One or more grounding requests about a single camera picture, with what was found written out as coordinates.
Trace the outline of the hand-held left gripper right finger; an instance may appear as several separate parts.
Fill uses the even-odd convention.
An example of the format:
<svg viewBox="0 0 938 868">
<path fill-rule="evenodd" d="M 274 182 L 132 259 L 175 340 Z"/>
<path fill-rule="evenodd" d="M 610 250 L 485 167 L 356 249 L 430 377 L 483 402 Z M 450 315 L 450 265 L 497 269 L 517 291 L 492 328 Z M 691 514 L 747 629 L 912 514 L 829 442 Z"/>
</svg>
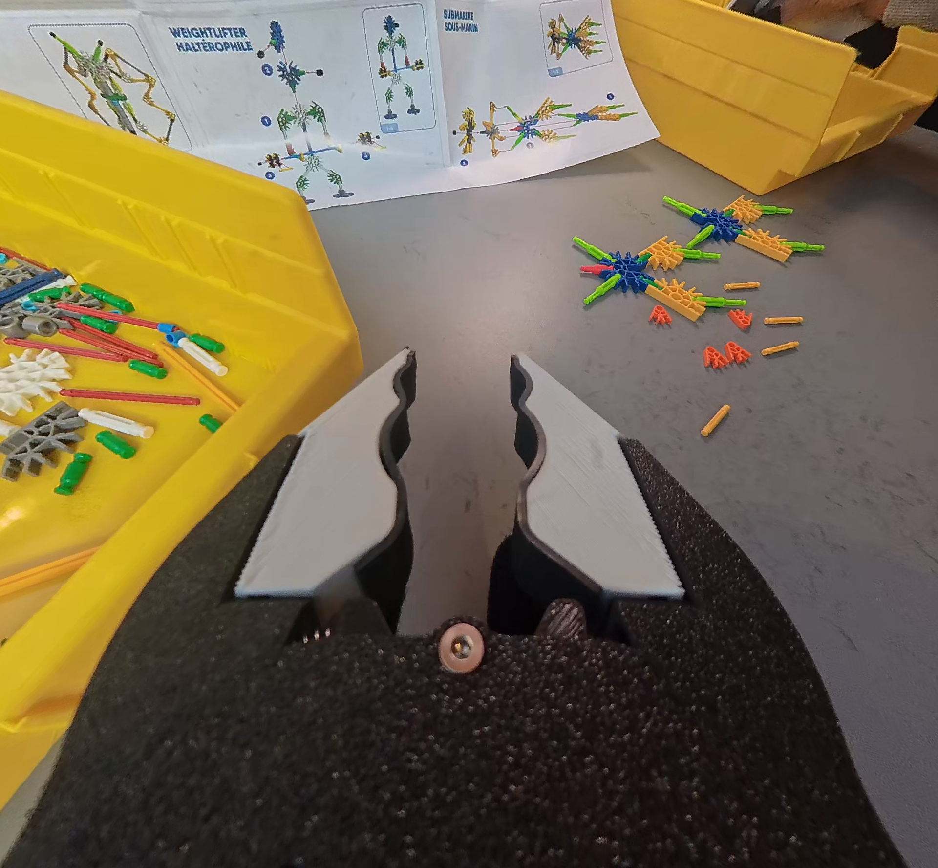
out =
<svg viewBox="0 0 938 868">
<path fill-rule="evenodd" d="M 510 360 L 510 403 L 525 473 L 491 564 L 487 625 L 533 634 L 566 609 L 584 635 L 625 637 L 619 605 L 686 602 L 637 450 L 526 355 Z"/>
</svg>

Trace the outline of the white folded instruction sheet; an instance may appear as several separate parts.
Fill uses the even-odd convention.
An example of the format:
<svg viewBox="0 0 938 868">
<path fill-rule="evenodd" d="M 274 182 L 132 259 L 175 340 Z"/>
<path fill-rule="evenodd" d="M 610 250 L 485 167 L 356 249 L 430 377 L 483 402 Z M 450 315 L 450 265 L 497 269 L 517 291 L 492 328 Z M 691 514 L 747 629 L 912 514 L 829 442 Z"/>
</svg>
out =
<svg viewBox="0 0 938 868">
<path fill-rule="evenodd" d="M 650 142 L 611 0 L 1 0 L 2 89 L 354 205 Z"/>
</svg>

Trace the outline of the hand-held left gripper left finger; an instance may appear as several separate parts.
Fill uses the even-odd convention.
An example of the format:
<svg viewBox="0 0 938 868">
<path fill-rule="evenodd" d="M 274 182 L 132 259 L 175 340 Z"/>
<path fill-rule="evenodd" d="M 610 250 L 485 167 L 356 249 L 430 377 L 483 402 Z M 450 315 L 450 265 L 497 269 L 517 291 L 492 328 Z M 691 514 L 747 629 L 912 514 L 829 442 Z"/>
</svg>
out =
<svg viewBox="0 0 938 868">
<path fill-rule="evenodd" d="M 328 626 L 367 603 L 397 633 L 414 560 L 400 463 L 415 399 L 405 348 L 301 430 L 236 598 L 307 601 Z"/>
</svg>

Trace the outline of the toy model with red rod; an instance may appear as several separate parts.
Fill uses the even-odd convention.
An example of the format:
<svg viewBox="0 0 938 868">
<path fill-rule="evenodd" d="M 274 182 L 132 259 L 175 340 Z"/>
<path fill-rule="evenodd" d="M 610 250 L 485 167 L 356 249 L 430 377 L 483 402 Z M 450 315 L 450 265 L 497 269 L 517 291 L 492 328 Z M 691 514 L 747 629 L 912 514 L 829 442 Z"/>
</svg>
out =
<svg viewBox="0 0 938 868">
<path fill-rule="evenodd" d="M 583 299 L 585 307 L 613 290 L 645 294 L 663 308 L 692 322 L 698 321 L 709 308 L 736 309 L 746 306 L 744 299 L 705 296 L 695 287 L 687 287 L 684 282 L 677 279 L 668 281 L 655 274 L 677 268 L 687 261 L 716 262 L 721 259 L 720 253 L 682 247 L 667 238 L 658 240 L 636 255 L 630 252 L 604 252 L 579 237 L 574 237 L 572 243 L 594 259 L 594 264 L 580 267 L 580 274 L 600 279 L 597 288 Z"/>
</svg>

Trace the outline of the blue yellow green toy model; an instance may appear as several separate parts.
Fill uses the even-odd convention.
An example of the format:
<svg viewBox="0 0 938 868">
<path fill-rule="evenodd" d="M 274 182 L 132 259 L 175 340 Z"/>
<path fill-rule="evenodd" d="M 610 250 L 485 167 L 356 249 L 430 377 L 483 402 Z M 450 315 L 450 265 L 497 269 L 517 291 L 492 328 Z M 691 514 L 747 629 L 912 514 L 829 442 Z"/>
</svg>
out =
<svg viewBox="0 0 938 868">
<path fill-rule="evenodd" d="M 732 242 L 779 263 L 785 263 L 795 253 L 820 254 L 826 250 L 823 244 L 785 239 L 758 226 L 764 217 L 791 215 L 791 207 L 763 204 L 744 196 L 722 208 L 697 207 L 670 196 L 662 197 L 662 203 L 700 228 L 695 242 L 706 239 Z"/>
</svg>

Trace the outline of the pile of colourful construction pieces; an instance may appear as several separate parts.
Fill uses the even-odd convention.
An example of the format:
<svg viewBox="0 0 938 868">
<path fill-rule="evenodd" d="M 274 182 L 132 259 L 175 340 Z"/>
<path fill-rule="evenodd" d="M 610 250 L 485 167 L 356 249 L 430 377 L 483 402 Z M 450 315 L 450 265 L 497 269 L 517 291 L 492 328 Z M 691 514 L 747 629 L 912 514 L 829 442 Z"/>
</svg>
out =
<svg viewBox="0 0 938 868">
<path fill-rule="evenodd" d="M 62 583 L 246 398 L 208 304 L 130 280 L 61 272 L 2 308 L 2 597 Z"/>
</svg>

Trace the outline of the yellow bin with colourful pieces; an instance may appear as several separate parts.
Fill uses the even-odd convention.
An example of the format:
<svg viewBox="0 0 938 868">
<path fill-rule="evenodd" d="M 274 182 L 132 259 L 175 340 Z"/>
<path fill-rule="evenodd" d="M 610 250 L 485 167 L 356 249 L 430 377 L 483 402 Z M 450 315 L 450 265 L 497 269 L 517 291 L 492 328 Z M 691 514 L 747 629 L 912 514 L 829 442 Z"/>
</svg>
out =
<svg viewBox="0 0 938 868">
<path fill-rule="evenodd" d="M 172 549 L 278 440 L 342 397 L 358 331 L 298 194 L 119 129 L 2 93 L 2 244 L 223 342 L 217 397 L 179 369 L 156 382 L 77 358 L 79 389 L 201 405 L 115 404 L 155 435 L 121 460 L 95 442 L 69 498 L 57 473 L 2 481 L 2 573 L 94 550 L 2 637 L 2 783 L 68 728 L 128 607 Z"/>
</svg>

